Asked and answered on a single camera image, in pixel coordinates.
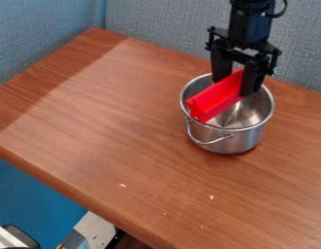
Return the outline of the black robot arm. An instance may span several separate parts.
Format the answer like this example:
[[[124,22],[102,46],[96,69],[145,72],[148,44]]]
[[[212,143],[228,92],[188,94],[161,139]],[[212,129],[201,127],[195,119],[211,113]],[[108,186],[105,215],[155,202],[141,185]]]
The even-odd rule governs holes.
[[[239,95],[258,92],[266,76],[272,76],[282,51],[268,43],[272,20],[287,11],[288,1],[276,12],[276,0],[229,0],[228,28],[207,29],[205,49],[209,51],[211,76],[217,83],[232,73],[234,63],[240,63],[243,79]]]

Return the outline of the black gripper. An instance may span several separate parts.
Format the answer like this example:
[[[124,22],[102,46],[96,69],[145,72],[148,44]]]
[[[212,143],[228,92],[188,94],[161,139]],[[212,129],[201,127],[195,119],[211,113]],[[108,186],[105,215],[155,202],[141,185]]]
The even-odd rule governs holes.
[[[272,75],[279,49],[268,42],[271,23],[283,12],[275,12],[275,0],[229,0],[228,28],[207,30],[212,80],[219,82],[232,73],[232,64],[244,65],[240,96],[259,91],[266,74]]]

